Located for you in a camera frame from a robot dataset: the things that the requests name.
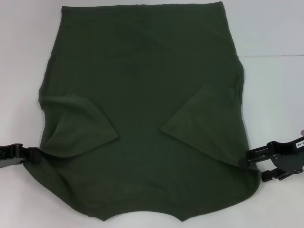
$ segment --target green fabric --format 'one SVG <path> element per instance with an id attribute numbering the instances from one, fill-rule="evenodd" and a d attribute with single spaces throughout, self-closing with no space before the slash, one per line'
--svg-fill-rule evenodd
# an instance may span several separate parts
<path id="1" fill-rule="evenodd" d="M 238 167 L 243 81 L 221 2 L 63 7 L 39 94 L 43 159 L 25 167 L 102 220 L 234 205 L 259 186 Z"/>

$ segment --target white surface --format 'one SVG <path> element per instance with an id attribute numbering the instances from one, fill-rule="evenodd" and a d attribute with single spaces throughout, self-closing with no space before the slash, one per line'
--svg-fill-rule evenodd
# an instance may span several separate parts
<path id="1" fill-rule="evenodd" d="M 0 145 L 38 146 L 44 116 L 38 105 L 60 7 L 204 3 L 203 0 L 0 0 Z M 227 0 L 230 30 L 240 56 L 304 55 L 302 0 Z M 241 57 L 246 72 L 243 114 L 251 148 L 288 142 L 304 129 L 304 57 Z M 260 165 L 271 169 L 270 162 Z M 102 222 L 72 210 L 23 166 L 0 169 L 2 228 L 285 228 L 302 226 L 304 174 L 261 184 L 250 199 L 190 218 L 132 212 Z"/>

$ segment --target label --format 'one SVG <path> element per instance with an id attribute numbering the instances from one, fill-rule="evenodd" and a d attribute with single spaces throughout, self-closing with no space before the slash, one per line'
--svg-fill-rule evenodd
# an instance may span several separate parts
<path id="1" fill-rule="evenodd" d="M 295 144 L 295 146 L 296 146 L 297 148 L 300 148 L 300 147 L 304 146 L 304 140 L 302 140 L 302 141 L 300 141 L 300 142 L 297 142 L 297 143 Z"/>

